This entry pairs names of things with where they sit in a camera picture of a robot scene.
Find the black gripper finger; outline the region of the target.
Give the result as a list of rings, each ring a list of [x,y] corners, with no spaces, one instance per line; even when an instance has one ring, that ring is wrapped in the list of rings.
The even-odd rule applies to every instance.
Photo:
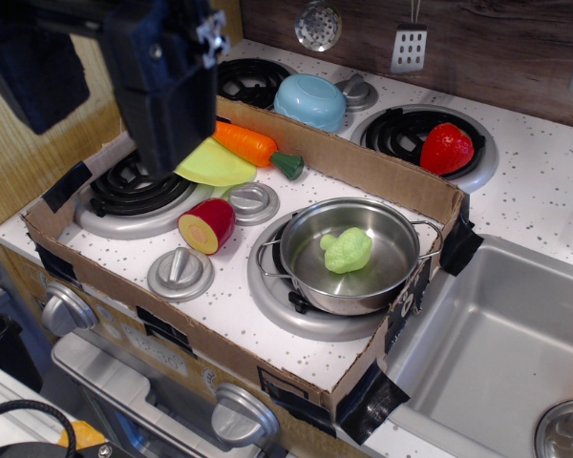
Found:
[[[100,49],[142,162],[165,177],[215,131],[226,17],[207,1],[120,1]]]
[[[90,96],[72,38],[26,26],[0,26],[0,95],[37,135],[66,119]]]

